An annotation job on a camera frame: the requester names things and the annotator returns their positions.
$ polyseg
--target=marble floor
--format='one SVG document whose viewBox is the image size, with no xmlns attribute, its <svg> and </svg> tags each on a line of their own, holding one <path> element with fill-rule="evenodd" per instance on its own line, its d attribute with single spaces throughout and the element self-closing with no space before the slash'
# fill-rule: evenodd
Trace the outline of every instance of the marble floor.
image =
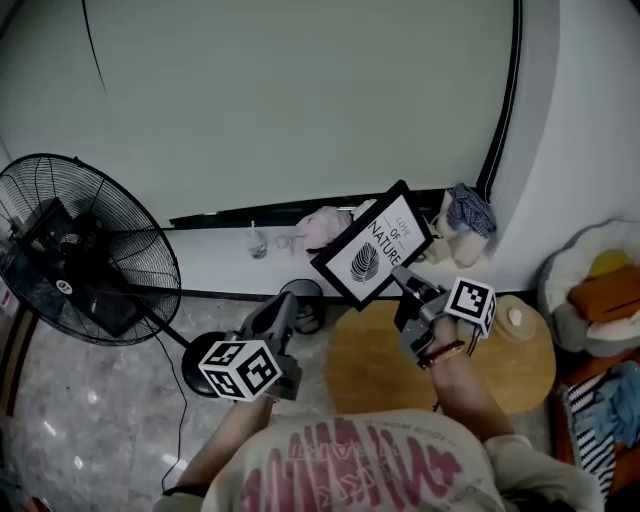
<svg viewBox="0 0 640 512">
<path fill-rule="evenodd" d="M 188 340 L 206 331 L 237 328 L 256 303 L 183 299 L 172 326 Z M 323 369 L 331 326 L 345 308 L 329 308 L 327 326 L 289 345 L 303 370 L 296 402 L 281 401 L 278 416 L 331 411 Z M 211 435 L 227 400 L 199 397 L 182 381 L 183 349 L 160 335 L 188 401 L 181 469 Z M 155 339 L 108 348 L 76 340 L 40 322 L 25 361 L 15 418 L 3 420 L 8 473 L 22 492 L 46 498 L 54 511 L 150 511 L 160 481 L 176 461 L 183 401 Z M 545 406 L 513 416 L 518 432 L 550 452 Z"/>
</svg>

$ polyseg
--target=orange pillow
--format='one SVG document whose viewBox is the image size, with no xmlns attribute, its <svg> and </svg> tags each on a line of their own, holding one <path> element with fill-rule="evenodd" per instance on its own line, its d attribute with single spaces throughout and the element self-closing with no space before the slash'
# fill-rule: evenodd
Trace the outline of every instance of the orange pillow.
<svg viewBox="0 0 640 512">
<path fill-rule="evenodd" d="M 628 318 L 640 310 L 640 268 L 623 268 L 585 281 L 569 292 L 569 302 L 590 322 Z"/>
</svg>

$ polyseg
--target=bracelet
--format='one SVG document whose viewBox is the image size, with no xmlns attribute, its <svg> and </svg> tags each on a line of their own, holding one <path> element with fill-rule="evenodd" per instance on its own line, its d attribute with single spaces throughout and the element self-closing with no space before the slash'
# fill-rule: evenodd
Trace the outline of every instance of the bracelet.
<svg viewBox="0 0 640 512">
<path fill-rule="evenodd" d="M 464 350 L 464 341 L 457 340 L 453 343 L 436 350 L 433 354 L 428 354 L 424 359 L 424 368 L 431 368 L 434 364 L 449 359 L 451 356 L 456 355 L 458 352 Z"/>
</svg>

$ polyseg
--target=blue clothing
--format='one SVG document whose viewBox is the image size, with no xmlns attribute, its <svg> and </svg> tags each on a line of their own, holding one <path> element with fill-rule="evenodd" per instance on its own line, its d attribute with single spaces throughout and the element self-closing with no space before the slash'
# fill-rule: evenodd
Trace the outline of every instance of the blue clothing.
<svg viewBox="0 0 640 512">
<path fill-rule="evenodd" d="M 489 238 L 496 230 L 496 218 L 491 207 L 473 190 L 460 183 L 449 190 L 453 202 L 447 210 L 447 221 L 456 230 L 465 223 L 473 231 Z"/>
<path fill-rule="evenodd" d="M 631 448 L 640 433 L 640 366 L 626 361 L 609 372 L 595 392 L 595 402 L 574 416 L 577 432 L 593 429 L 596 441 L 613 434 Z"/>
</svg>

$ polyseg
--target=black picture frame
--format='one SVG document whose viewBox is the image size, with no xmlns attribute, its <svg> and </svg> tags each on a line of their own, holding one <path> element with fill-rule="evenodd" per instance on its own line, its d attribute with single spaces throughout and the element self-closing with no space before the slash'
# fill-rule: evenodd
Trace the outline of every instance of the black picture frame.
<svg viewBox="0 0 640 512">
<path fill-rule="evenodd" d="M 393 280 L 393 277 L 389 275 L 377 288 L 375 288 L 365 300 L 358 299 L 351 290 L 345 286 L 342 281 L 327 267 L 327 263 L 334 258 L 341 250 L 343 250 L 356 236 L 364 231 L 371 222 L 379 217 L 384 210 L 386 210 L 391 204 L 399 197 L 404 197 L 411 214 L 414 216 L 422 235 L 424 236 L 424 242 L 409 255 L 401 265 L 404 267 L 409 266 L 415 261 L 415 259 L 424 252 L 424 250 L 433 242 L 433 236 L 429 231 L 427 222 L 424 220 L 422 213 L 416 206 L 413 198 L 413 193 L 409 190 L 404 180 L 399 180 L 393 187 L 391 187 L 386 194 L 378 199 L 366 212 L 364 212 L 358 219 L 345 229 L 338 238 L 331 242 L 322 252 L 320 252 L 313 260 L 311 265 L 324 277 L 336 290 L 338 290 L 345 298 L 349 300 L 351 305 L 358 311 L 362 311 L 367 305 L 374 300 Z"/>
</svg>

